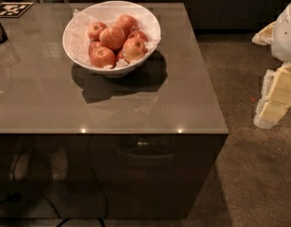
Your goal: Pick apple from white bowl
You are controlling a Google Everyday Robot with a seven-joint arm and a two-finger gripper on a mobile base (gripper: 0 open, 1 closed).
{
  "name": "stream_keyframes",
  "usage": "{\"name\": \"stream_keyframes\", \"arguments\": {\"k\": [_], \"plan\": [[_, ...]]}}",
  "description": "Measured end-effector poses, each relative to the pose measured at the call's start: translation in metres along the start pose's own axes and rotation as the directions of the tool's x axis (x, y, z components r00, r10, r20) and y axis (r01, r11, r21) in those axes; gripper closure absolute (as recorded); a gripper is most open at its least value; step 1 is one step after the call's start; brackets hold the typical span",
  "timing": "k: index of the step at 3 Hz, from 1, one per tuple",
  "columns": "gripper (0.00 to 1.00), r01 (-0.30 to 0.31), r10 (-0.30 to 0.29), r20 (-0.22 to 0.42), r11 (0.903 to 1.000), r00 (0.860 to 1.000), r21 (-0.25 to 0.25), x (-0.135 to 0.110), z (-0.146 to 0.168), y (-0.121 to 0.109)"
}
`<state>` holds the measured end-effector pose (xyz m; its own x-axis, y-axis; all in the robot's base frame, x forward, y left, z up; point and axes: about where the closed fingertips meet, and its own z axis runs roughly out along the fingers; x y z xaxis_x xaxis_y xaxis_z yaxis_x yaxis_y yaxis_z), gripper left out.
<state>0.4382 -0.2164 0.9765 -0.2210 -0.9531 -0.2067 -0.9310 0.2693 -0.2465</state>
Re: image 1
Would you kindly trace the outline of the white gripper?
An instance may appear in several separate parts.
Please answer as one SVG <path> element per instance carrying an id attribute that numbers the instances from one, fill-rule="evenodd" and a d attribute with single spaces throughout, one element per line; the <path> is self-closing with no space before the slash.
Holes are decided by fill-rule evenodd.
<path id="1" fill-rule="evenodd" d="M 256 127 L 269 130 L 281 121 L 291 107 L 291 2 L 275 22 L 261 29 L 251 41 L 270 45 L 272 56 L 283 61 L 276 71 L 266 71 L 253 119 Z"/>

